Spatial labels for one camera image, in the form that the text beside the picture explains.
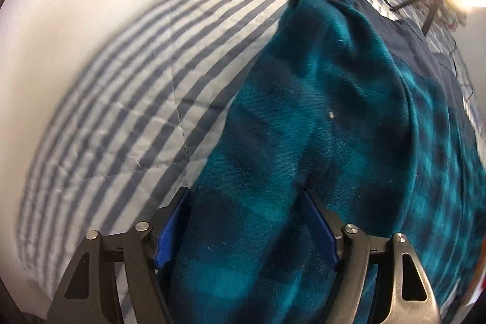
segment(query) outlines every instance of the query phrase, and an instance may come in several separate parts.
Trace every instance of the blanket fold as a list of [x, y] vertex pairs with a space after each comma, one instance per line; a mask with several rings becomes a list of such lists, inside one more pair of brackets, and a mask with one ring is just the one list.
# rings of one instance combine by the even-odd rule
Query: blanket fold
[[289, 0], [193, 186], [169, 292], [175, 322], [319, 317], [334, 272], [296, 209], [302, 190], [367, 234], [404, 232], [439, 304], [466, 281], [485, 207], [475, 147], [443, 89], [390, 54], [354, 2]]

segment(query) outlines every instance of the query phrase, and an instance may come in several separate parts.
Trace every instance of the navy blue blanket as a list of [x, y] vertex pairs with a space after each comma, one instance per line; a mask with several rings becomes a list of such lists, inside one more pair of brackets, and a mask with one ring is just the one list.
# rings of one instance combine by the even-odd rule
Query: navy blue blanket
[[[404, 232], [439, 305], [459, 280], [460, 294], [486, 192], [458, 111], [389, 52], [355, 0], [289, 0], [193, 186], [169, 292], [174, 321], [318, 317], [334, 272], [296, 209], [302, 190], [367, 234]], [[356, 322], [366, 322], [374, 275]]]

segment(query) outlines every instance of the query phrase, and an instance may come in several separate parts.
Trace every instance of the white wall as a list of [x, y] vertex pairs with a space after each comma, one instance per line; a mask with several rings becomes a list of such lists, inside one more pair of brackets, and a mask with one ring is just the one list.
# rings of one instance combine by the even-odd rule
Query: white wall
[[486, 123], [486, 9], [476, 9], [467, 16], [453, 36], [471, 75], [483, 123]]
[[106, 41], [157, 0], [6, 0], [0, 9], [0, 275], [21, 309], [48, 299], [15, 251], [26, 173], [41, 134], [77, 73]]

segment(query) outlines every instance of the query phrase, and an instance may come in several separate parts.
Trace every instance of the blue gripper pad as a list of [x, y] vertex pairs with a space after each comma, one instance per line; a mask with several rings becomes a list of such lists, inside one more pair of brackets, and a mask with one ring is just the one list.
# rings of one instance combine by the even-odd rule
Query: blue gripper pad
[[187, 189], [167, 220], [165, 227], [160, 231], [157, 239], [157, 253], [154, 257], [155, 269], [162, 268], [177, 254], [189, 221], [191, 198], [192, 193]]
[[336, 239], [307, 191], [300, 197], [300, 211], [321, 259], [335, 269], [340, 261]]

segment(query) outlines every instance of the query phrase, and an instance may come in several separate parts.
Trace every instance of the striped bedsheet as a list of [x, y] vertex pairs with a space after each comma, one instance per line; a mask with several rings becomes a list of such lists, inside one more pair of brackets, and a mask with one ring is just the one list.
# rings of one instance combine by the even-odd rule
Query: striped bedsheet
[[[20, 258], [49, 296], [87, 230], [125, 232], [193, 184], [286, 2], [164, 0], [89, 63], [41, 140], [19, 212]], [[122, 268], [117, 279], [130, 322]]]

